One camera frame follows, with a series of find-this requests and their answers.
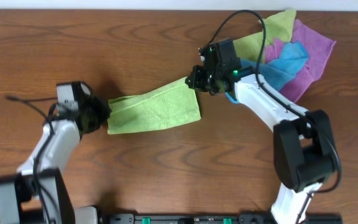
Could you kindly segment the light green microfiber cloth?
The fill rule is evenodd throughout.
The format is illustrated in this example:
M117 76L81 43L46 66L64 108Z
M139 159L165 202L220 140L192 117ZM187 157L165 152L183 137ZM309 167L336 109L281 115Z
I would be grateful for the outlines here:
M109 100L108 134L158 131L199 121L196 93L185 80L181 78L141 95Z

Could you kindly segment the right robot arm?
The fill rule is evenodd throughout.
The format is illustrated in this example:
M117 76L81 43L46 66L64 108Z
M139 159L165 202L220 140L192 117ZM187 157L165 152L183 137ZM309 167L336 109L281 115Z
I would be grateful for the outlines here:
M303 223L323 183L339 172L331 125L322 110L308 111L272 88L255 65L243 66L231 40L199 49L185 83L189 88L229 98L252 110L273 132L273 162L281 181L270 213L275 223Z

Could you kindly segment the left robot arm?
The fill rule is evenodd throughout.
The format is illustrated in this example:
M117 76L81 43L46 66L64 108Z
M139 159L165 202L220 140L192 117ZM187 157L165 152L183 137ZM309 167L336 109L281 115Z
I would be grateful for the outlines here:
M1 223L98 223L95 206L74 208L62 172L85 134L111 110L85 82L57 84L57 102L43 113L43 134L15 174L0 176Z

